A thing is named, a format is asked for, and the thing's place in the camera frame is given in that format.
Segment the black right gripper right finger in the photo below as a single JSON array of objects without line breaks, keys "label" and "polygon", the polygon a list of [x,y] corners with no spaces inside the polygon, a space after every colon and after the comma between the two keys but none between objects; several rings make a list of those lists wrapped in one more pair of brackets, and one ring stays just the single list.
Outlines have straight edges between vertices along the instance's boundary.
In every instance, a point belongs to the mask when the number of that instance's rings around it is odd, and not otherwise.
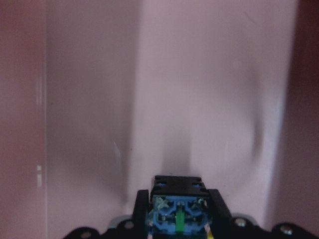
[{"label": "black right gripper right finger", "polygon": [[212,216],[213,231],[227,231],[232,220],[231,213],[217,189],[208,190],[210,196],[209,211]]}]

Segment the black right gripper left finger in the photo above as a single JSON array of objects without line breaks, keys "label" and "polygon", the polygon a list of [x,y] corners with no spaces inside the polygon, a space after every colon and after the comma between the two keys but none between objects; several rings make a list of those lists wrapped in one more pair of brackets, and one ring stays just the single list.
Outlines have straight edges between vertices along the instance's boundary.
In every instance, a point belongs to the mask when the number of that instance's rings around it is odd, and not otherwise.
[{"label": "black right gripper left finger", "polygon": [[144,232],[147,227],[149,213],[149,191],[139,190],[137,192],[134,210],[132,214],[133,230],[135,232]]}]

